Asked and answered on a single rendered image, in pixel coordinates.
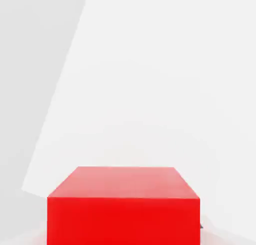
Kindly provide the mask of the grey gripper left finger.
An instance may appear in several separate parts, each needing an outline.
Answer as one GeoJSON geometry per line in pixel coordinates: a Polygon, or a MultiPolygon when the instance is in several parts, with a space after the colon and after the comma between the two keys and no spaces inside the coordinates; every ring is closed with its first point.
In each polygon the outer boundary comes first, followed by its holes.
{"type": "Polygon", "coordinates": [[[11,241],[11,245],[47,245],[47,224],[25,232],[11,241]]]}

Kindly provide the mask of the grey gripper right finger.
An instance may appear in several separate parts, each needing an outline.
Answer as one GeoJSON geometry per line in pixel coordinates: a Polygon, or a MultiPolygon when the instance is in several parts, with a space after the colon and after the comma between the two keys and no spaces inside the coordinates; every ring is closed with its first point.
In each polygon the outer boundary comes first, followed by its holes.
{"type": "Polygon", "coordinates": [[[200,223],[200,245],[256,245],[256,241],[216,228],[211,222],[200,223]]]}

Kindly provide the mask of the small red cube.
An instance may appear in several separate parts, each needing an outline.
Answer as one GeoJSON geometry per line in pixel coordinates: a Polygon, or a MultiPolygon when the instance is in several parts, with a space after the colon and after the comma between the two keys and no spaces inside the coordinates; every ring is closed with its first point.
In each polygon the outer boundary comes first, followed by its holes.
{"type": "Polygon", "coordinates": [[[200,245],[200,198],[173,167],[77,167],[47,197],[47,245],[200,245]]]}

